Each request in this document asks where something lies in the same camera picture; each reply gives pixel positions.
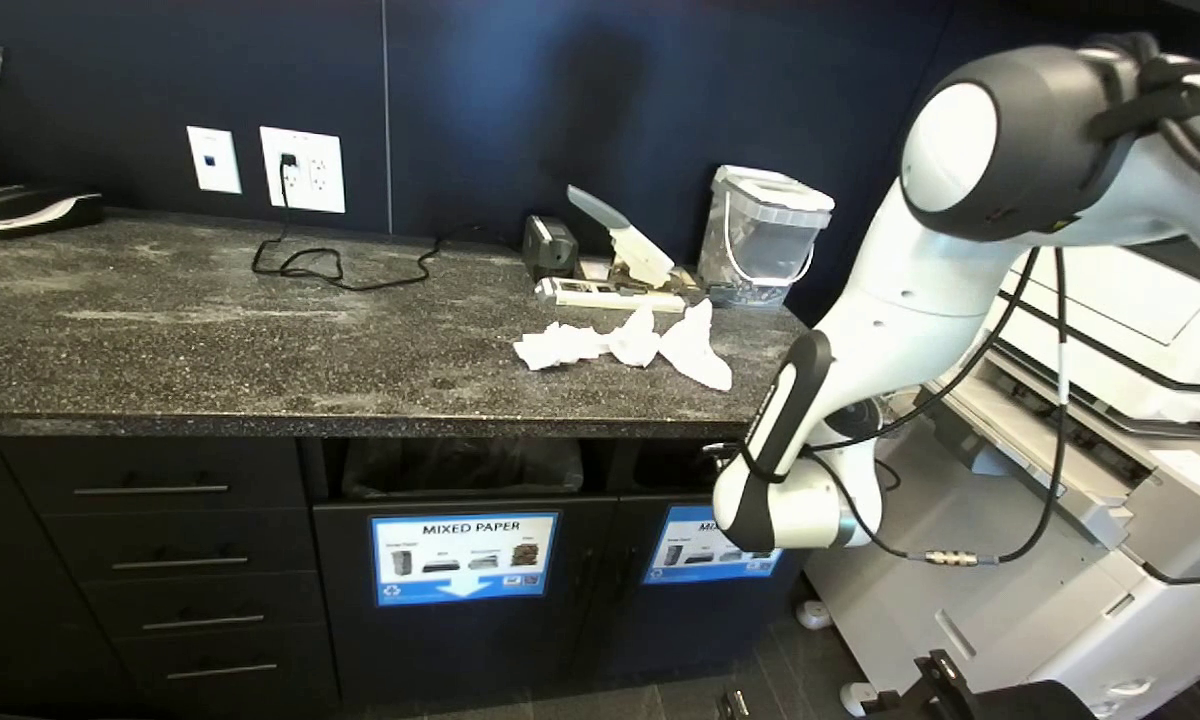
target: crumpled paper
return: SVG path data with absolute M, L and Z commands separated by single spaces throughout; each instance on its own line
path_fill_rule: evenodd
M 650 367 L 657 355 L 666 355 L 681 375 L 713 392 L 732 392 L 732 367 L 713 348 L 713 300 L 689 308 L 666 334 L 653 325 L 653 308 L 637 308 L 609 334 L 601 334 L 595 329 L 547 325 L 543 332 L 519 334 L 514 348 L 531 373 L 601 355 Z

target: cabinet door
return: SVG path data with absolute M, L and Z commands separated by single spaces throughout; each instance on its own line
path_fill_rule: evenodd
M 804 553 L 786 553 L 773 577 L 650 582 L 669 506 L 706 494 L 619 494 L 611 513 L 611 564 L 595 582 L 588 675 L 685 675 L 742 661 L 765 622 L 786 613 Z
M 124 706 L 114 646 L 0 468 L 0 706 Z
M 586 640 L 581 613 L 609 542 L 611 499 L 402 499 L 317 502 L 319 564 L 337 662 L 352 705 L 408 705 L 451 696 L 500 696 L 570 675 Z M 500 596 L 461 602 L 379 602 L 378 520 L 451 520 L 481 513 L 553 513 L 555 530 L 543 561 L 543 596 Z M 427 571 L 436 555 L 402 561 Z

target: wall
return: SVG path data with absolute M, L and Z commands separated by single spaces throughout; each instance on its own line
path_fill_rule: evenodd
M 880 205 L 902 130 L 952 64 L 1097 26 L 1200 49 L 1152 0 L 0 0 L 0 180 L 106 188 L 166 213 L 273 215 L 192 193 L 185 125 L 344 136 L 359 230 L 515 245 L 566 185 L 696 260 L 715 164 L 841 199 L 798 308 L 820 314 Z

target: machine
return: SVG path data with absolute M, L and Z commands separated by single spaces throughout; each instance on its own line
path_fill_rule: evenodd
M 713 488 L 744 547 L 885 547 L 810 564 L 876 692 L 929 653 L 1091 716 L 1200 679 L 1200 267 L 1171 235 L 1200 257 L 1200 64 L 1020 49 L 922 109 L 846 294 Z M 925 383 L 929 424 L 880 452 L 876 398 Z M 887 539 L 880 456 L 908 474 Z

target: drawer handle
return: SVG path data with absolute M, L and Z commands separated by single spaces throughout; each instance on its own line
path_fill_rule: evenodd
M 247 555 L 172 555 L 172 561 L 119 561 L 114 571 L 172 571 L 172 569 L 246 569 Z
M 73 488 L 73 494 L 230 494 L 231 484 L 93 484 Z
M 190 627 L 237 627 L 237 622 L 264 622 L 264 613 L 246 615 L 192 615 L 192 619 L 148 619 L 146 631 L 190 631 Z
M 190 684 L 190 679 L 215 679 L 215 675 L 259 675 L 259 673 L 282 673 L 282 662 L 224 662 L 224 666 L 192 666 L 192 673 L 166 673 L 168 684 Z

